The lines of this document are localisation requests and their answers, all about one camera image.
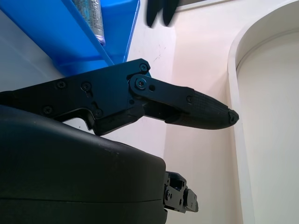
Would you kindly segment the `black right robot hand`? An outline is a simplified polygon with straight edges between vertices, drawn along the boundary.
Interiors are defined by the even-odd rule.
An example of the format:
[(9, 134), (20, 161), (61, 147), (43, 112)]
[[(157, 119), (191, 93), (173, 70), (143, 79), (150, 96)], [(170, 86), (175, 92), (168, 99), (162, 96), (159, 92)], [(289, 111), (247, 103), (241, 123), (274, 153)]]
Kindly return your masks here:
[(104, 138), (141, 117), (207, 130), (239, 115), (137, 59), (0, 94), (3, 224), (164, 224), (196, 194), (160, 157)]

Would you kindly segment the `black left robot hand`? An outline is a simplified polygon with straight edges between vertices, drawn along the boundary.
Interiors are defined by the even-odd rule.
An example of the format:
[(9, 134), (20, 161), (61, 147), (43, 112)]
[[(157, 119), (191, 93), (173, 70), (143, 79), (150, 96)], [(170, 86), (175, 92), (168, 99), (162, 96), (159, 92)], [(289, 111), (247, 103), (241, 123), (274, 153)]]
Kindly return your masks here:
[(146, 24), (153, 27), (157, 14), (162, 11), (163, 23), (169, 27), (179, 5), (179, 0), (148, 0), (146, 10)]

